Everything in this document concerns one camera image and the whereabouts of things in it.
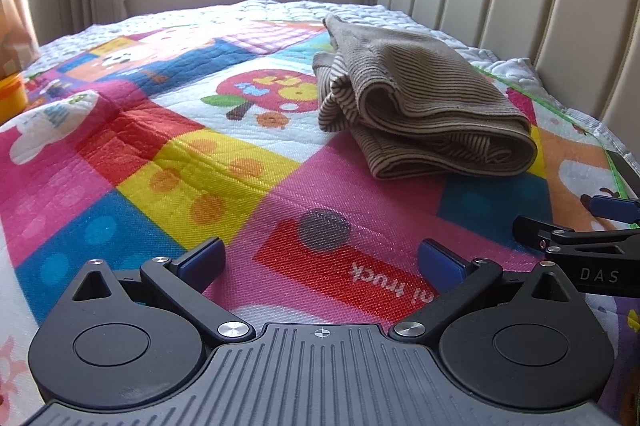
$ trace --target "cream leather headboard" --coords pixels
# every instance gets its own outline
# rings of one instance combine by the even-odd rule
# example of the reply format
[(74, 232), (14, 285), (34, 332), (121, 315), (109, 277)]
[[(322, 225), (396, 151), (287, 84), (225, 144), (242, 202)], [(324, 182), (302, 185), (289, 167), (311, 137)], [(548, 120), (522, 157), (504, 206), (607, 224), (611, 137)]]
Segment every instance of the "cream leather headboard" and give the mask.
[(564, 105), (640, 158), (639, 0), (379, 0), (499, 58), (531, 58)]

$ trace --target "colorful mat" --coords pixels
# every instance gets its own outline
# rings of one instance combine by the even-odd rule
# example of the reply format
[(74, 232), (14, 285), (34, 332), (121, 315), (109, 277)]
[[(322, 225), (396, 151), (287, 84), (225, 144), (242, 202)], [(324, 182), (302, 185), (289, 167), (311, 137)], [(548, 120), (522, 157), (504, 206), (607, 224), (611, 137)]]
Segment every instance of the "colorful mat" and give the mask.
[[(539, 259), (514, 243), (517, 215), (614, 228), (583, 204), (626, 197), (598, 141), (489, 75), (533, 124), (527, 173), (374, 180), (348, 133), (318, 129), (310, 64), (329, 49), (317, 22), (185, 26), (116, 38), (32, 79), (30, 110), (0, 127), (0, 219), (35, 322), (88, 259), (132, 269), (216, 235), (227, 268), (206, 294), (258, 329), (387, 327), (435, 296), (417, 271), (424, 238), (528, 271)], [(634, 303), (590, 303), (618, 356), (601, 404), (635, 424)], [(26, 371), (13, 338), (0, 344), (0, 424)]]

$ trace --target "bed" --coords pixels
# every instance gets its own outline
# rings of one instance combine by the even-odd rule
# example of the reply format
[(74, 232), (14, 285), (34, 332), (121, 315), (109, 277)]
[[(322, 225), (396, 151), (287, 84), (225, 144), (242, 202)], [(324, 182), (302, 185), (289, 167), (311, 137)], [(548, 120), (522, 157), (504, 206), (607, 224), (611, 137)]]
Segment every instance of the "bed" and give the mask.
[[(330, 48), (327, 13), (446, 42), (529, 118), (534, 165), (508, 179), (373, 179), (348, 133), (318, 129), (311, 60)], [(89, 259), (133, 269), (216, 235), (228, 263), (205, 294), (257, 329), (386, 327), (436, 296), (417, 271), (424, 238), (528, 271), (539, 257), (511, 236), (521, 213), (624, 227), (580, 198), (634, 195), (607, 151), (640, 171), (637, 15), (638, 0), (250, 0), (46, 45), (26, 72), (29, 110), (0, 127), (0, 424), (40, 406), (28, 346)], [(616, 352), (600, 404), (626, 426), (637, 305), (585, 298)]]

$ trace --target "mattress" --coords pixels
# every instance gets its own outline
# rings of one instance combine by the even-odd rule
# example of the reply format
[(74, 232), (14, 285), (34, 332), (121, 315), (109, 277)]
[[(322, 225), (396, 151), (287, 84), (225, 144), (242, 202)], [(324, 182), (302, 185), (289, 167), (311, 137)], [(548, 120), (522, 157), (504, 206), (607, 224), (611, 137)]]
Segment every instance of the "mattress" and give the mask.
[[(318, 129), (311, 61), (330, 48), (329, 12), (446, 42), (530, 119), (532, 168), (374, 180), (348, 133)], [(41, 405), (28, 346), (89, 259), (134, 269), (215, 235), (227, 268), (205, 294), (258, 330), (388, 327), (436, 297), (418, 275), (424, 238), (528, 271), (539, 258), (511, 236), (521, 213), (578, 231), (623, 227), (580, 202), (628, 196), (605, 153), (631, 161), (615, 136), (549, 96), (526, 59), (498, 60), (383, 6), (250, 0), (137, 16), (44, 46), (26, 74), (30, 107), (0, 127), (3, 426)], [(616, 352), (600, 404), (619, 419), (638, 386), (636, 303), (585, 298)]]

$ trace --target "brown striped fabric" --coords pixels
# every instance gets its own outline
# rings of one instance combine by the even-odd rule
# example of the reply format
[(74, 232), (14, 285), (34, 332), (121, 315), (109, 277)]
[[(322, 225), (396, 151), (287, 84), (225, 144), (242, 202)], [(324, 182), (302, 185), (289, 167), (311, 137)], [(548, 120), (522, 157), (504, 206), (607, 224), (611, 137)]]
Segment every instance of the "brown striped fabric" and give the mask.
[(314, 57), (318, 122), (350, 129), (374, 177), (506, 177), (534, 162), (529, 120), (444, 42), (335, 15), (324, 24), (335, 52)]

